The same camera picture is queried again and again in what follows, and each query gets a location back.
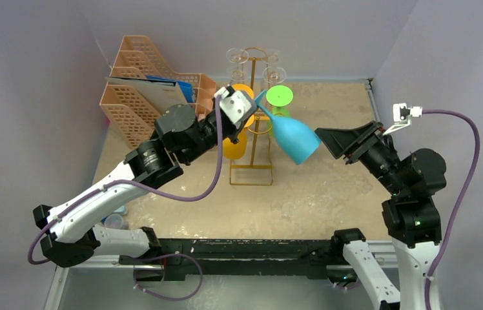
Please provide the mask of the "yellow plastic goblet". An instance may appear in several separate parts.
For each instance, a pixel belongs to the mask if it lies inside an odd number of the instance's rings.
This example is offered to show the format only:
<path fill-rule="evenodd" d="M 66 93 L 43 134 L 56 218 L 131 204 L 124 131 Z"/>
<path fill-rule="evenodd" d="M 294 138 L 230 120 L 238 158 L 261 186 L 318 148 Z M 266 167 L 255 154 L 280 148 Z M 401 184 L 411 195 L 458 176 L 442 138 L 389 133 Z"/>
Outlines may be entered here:
<path fill-rule="evenodd" d="M 238 142 L 233 143 L 229 138 L 223 140 L 223 157 L 229 160 L 238 160 L 245 154 L 245 149 L 247 147 L 247 129 L 254 123 L 254 115 L 252 115 L 246 124 L 244 124 L 243 129 L 238 134 Z"/>
<path fill-rule="evenodd" d="M 234 90 L 239 90 L 239 91 L 244 91 L 251 99 L 254 99 L 254 91 L 251 87 L 245 85 L 245 84 L 233 84 L 232 88 Z"/>

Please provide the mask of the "blue plastic goblet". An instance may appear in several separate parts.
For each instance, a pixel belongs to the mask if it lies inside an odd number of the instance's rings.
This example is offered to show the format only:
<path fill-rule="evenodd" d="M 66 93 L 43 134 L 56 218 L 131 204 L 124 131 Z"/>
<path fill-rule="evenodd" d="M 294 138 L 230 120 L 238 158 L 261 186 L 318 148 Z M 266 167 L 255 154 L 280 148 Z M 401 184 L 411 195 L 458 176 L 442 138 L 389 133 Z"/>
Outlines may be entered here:
<path fill-rule="evenodd" d="M 302 164 L 319 148 L 321 140 L 312 129 L 299 120 L 273 116 L 262 104 L 267 91 L 268 89 L 263 90 L 254 101 L 269 118 L 278 146 L 295 164 Z"/>

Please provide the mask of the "green plastic goblet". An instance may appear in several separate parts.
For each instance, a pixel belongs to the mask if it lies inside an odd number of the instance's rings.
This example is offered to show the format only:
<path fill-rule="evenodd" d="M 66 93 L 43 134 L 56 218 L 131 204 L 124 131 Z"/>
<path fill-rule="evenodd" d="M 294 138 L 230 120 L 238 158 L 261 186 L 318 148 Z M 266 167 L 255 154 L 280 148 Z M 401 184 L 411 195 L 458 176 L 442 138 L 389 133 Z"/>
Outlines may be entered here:
<path fill-rule="evenodd" d="M 285 85 L 273 86 L 266 92 L 265 97 L 271 106 L 269 111 L 273 116 L 291 117 L 289 104 L 292 102 L 294 95 L 289 87 Z"/>

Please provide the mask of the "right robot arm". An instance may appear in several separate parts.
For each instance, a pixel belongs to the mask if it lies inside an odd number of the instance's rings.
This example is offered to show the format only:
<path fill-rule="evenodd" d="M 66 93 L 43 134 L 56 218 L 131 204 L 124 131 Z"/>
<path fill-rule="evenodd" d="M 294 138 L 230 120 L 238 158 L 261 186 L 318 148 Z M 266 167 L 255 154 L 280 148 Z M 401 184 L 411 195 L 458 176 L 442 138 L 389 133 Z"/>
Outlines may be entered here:
<path fill-rule="evenodd" d="M 360 162 L 391 195 L 382 218 L 398 263 L 397 289 L 372 255 L 360 229 L 342 229 L 331 238 L 330 253 L 347 262 L 375 309 L 425 309 L 426 273 L 440 250 L 441 220 L 433 195 L 446 186 L 446 163 L 431 149 L 418 149 L 401 160 L 383 125 L 372 121 L 355 129 L 317 128 L 334 158 Z"/>

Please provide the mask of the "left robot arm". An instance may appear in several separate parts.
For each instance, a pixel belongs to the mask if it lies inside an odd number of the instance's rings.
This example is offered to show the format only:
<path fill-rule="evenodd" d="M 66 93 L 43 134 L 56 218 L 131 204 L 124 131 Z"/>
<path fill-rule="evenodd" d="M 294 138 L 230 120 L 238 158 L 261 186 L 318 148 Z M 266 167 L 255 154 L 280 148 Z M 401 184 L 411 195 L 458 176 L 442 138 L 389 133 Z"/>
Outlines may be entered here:
<path fill-rule="evenodd" d="M 183 174 L 224 139 L 235 140 L 254 114 L 253 103 L 233 99 L 215 101 L 215 108 L 198 119 L 190 105 L 173 105 L 155 120 L 149 139 L 128 153 L 102 180 L 71 200 L 33 211 L 39 234 L 30 245 L 41 249 L 44 262 L 72 267 L 94 256 L 122 255 L 153 264 L 160 246 L 152 229 L 110 229 L 100 221 L 119 207 L 148 193 L 161 194 L 161 186 Z"/>

